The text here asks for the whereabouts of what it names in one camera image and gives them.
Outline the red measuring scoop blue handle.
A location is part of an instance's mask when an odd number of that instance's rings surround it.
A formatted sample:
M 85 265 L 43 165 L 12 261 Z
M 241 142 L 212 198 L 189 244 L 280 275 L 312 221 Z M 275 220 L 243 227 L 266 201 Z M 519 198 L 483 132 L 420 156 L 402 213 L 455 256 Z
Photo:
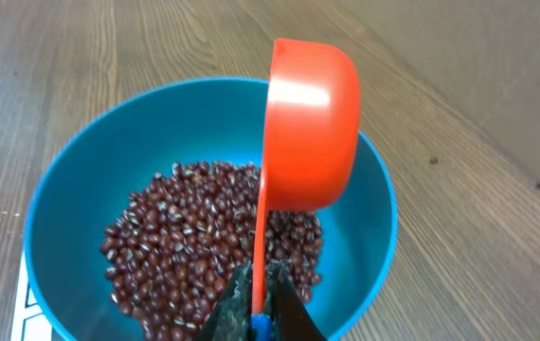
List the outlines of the red measuring scoop blue handle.
M 351 175 L 360 119 L 359 80 L 350 57 L 321 43 L 274 42 L 266 101 L 255 229 L 250 319 L 270 337 L 265 302 L 265 227 L 271 210 L 319 210 Z

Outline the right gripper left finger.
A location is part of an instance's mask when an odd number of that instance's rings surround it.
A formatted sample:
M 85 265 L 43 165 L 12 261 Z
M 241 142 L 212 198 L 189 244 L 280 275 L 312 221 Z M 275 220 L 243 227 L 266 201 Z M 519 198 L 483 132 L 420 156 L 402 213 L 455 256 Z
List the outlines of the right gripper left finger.
M 250 341 L 252 262 L 234 269 L 224 292 L 195 341 Z

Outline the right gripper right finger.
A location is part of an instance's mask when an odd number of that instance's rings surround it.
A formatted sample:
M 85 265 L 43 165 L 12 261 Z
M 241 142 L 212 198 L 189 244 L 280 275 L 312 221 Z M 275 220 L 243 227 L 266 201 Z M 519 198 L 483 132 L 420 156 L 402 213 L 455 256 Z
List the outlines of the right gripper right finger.
M 297 295 L 288 270 L 286 261 L 272 260 L 266 266 L 264 314 L 270 318 L 270 340 L 326 341 Z

